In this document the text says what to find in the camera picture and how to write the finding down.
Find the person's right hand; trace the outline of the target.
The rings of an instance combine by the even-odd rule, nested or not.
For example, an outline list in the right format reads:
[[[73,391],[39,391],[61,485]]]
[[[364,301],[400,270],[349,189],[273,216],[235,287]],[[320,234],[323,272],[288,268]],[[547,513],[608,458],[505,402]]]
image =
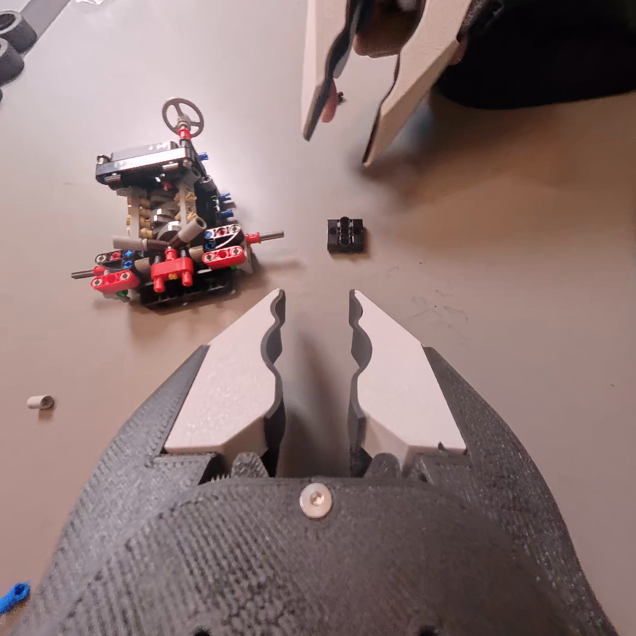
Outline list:
[[[369,13],[362,18],[351,49],[362,56],[395,55],[417,24],[421,7],[421,1],[369,1]],[[322,112],[323,122],[333,119],[338,106],[335,80]]]

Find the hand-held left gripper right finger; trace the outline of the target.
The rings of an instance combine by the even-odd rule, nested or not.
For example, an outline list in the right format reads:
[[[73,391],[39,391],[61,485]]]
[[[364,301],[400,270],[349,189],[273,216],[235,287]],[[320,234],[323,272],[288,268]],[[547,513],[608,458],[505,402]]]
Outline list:
[[[361,291],[349,292],[351,354],[348,438],[353,475],[391,455],[401,472],[418,456],[463,456],[467,443],[422,343]]]

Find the partly built lego car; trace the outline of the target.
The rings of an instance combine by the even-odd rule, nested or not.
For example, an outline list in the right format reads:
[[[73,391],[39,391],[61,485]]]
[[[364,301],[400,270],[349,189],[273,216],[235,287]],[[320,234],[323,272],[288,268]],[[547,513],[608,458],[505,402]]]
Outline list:
[[[97,157],[96,181],[127,201],[127,232],[90,269],[70,275],[150,310],[232,293],[235,273],[253,272],[253,246],[284,237],[249,233],[235,219],[232,196],[221,193],[205,169],[208,155],[193,144],[204,118],[192,101],[167,100],[162,119],[177,140]]]

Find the black rubber lego tire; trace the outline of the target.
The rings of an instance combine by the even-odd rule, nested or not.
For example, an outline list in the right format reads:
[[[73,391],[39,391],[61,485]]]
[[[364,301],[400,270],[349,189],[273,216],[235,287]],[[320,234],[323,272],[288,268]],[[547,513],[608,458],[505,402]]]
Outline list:
[[[26,18],[17,11],[1,11],[1,39],[23,54],[37,42],[38,35]]]
[[[20,53],[10,42],[1,38],[0,45],[0,83],[3,86],[19,76],[25,64]]]

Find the black square lego frame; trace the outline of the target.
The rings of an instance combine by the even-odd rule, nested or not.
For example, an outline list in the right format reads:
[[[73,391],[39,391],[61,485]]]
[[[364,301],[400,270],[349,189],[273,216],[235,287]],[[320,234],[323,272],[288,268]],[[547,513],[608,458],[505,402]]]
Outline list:
[[[327,250],[330,254],[359,254],[366,249],[365,227],[360,218],[328,219]]]

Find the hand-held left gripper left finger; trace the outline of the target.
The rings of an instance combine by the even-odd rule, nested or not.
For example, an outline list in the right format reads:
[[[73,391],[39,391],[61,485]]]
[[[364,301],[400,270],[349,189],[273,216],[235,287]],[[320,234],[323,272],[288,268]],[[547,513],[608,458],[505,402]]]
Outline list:
[[[167,436],[169,455],[215,453],[230,467],[254,453],[274,476],[286,415],[282,353],[284,290],[273,290],[209,342],[193,384]]]

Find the blue lego pin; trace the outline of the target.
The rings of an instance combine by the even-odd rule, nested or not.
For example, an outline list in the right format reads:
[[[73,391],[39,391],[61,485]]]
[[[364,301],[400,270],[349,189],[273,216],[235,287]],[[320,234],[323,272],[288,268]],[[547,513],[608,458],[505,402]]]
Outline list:
[[[8,592],[1,597],[1,616],[12,612],[19,604],[30,596],[30,583],[21,582],[13,585]]]

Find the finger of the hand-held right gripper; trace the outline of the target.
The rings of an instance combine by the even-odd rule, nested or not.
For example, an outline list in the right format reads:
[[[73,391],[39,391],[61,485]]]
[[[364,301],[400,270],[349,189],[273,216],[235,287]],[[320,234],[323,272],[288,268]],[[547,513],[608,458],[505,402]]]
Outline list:
[[[472,1],[425,1],[413,34],[396,62],[393,84],[380,103],[363,165],[369,167],[392,143],[458,50],[471,23]]]
[[[346,64],[354,36],[369,13],[368,1],[309,1],[306,13],[302,133],[310,140],[329,100],[331,86]]]

